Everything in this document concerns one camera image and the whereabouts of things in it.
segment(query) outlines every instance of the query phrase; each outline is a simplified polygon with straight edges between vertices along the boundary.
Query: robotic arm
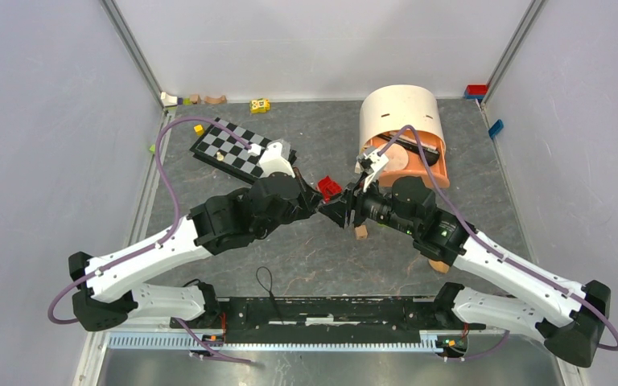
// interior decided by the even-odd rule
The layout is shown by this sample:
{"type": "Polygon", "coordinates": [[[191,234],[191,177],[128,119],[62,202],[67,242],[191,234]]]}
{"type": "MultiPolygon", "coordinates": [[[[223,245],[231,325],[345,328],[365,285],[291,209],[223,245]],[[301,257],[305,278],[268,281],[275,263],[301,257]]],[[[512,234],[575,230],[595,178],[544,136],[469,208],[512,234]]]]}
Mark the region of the robotic arm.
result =
{"type": "MultiPolygon", "coordinates": [[[[387,158],[369,149],[359,158],[364,170],[361,177],[326,202],[297,169],[291,169],[283,157],[284,146],[284,142],[272,142],[262,155],[260,164],[266,166],[266,177],[250,188],[211,197],[194,207],[181,218],[176,232],[163,244],[159,240],[169,229],[102,257],[86,253],[70,256],[73,280],[96,273],[77,286],[79,291],[72,296],[74,313],[82,326],[87,331],[102,331],[129,318],[146,316],[213,320],[218,314],[214,311],[216,295],[211,285],[200,283],[178,288],[148,285],[144,281],[189,261],[243,248],[254,240],[264,239],[282,224],[320,212],[342,228],[351,222],[361,225],[371,219],[404,232],[412,236],[414,248],[425,257],[485,278],[515,296],[482,294],[460,284],[447,283],[435,303],[460,321],[527,335],[543,342],[567,362],[582,367],[591,365],[604,330],[603,323],[570,296],[490,254],[460,226],[459,219],[437,208],[434,192],[420,178],[399,179],[391,193],[380,193],[377,175],[387,158]],[[140,256],[107,270],[99,269],[113,259],[152,244],[155,248],[140,256]]],[[[585,298],[608,315],[610,289],[607,286],[597,281],[582,285],[553,275],[502,248],[474,227],[472,230],[480,240],[493,245],[513,262],[551,277],[570,294],[585,298]]]]}

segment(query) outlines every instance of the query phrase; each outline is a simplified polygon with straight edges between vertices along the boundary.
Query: yellow cube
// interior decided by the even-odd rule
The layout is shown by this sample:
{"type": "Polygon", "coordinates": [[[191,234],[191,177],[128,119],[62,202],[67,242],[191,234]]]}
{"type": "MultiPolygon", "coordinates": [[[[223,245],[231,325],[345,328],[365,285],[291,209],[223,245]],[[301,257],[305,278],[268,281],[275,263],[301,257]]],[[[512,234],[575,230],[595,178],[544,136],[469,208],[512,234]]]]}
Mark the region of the yellow cube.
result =
{"type": "Polygon", "coordinates": [[[271,103],[268,99],[253,99],[249,102],[249,111],[252,114],[266,113],[271,109],[271,103]]]}

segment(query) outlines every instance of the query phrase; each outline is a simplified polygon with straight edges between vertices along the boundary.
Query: black and white checkered board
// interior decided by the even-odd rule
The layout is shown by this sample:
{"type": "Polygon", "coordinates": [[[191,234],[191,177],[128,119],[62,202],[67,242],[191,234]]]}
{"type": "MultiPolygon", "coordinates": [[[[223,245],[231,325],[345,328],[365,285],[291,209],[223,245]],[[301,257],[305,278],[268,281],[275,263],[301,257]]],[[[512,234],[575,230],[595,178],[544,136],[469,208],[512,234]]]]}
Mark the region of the black and white checkered board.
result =
{"type": "MultiPolygon", "coordinates": [[[[264,154],[264,149],[266,149],[266,146],[271,142],[269,138],[265,138],[220,118],[215,119],[215,121],[225,125],[228,129],[246,141],[261,146],[262,154],[264,154]]],[[[214,125],[210,125],[204,131],[203,135],[191,146],[191,151],[193,152],[194,158],[206,162],[217,169],[223,170],[233,177],[247,183],[254,183],[254,181],[262,176],[263,170],[258,165],[261,155],[256,156],[248,153],[240,142],[237,142],[224,130],[214,125]],[[217,159],[217,152],[224,156],[222,161],[217,159]]],[[[295,151],[290,150],[290,163],[294,163],[295,159],[295,151]]]]}

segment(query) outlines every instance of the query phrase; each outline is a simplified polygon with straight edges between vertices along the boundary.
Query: white wall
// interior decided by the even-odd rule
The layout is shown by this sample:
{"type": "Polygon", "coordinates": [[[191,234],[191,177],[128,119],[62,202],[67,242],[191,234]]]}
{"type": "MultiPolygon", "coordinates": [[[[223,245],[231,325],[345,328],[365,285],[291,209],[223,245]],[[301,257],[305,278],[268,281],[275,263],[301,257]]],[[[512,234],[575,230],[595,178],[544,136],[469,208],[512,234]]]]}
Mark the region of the white wall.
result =
{"type": "Polygon", "coordinates": [[[117,0],[163,90],[231,100],[459,97],[485,83],[529,0],[117,0]]]}
{"type": "Polygon", "coordinates": [[[98,2],[0,2],[0,385],[72,382],[85,333],[46,309],[122,246],[159,117],[98,2]]]}
{"type": "MultiPolygon", "coordinates": [[[[618,328],[618,2],[548,2],[488,115],[534,257],[608,284],[618,328]]],[[[590,378],[618,384],[618,353],[590,378]]]]}

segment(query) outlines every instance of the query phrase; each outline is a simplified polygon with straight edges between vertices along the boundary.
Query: white cylinder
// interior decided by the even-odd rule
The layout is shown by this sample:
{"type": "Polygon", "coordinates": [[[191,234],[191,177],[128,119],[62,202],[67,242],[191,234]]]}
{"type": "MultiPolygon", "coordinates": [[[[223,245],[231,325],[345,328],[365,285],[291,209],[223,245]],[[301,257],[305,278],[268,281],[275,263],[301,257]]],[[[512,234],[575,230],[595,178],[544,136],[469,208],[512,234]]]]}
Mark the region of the white cylinder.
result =
{"type": "Polygon", "coordinates": [[[359,116],[359,151],[371,138],[398,131],[404,125],[437,136],[442,142],[442,152],[446,153],[435,96],[422,87],[408,84],[379,88],[366,97],[359,116]]]}

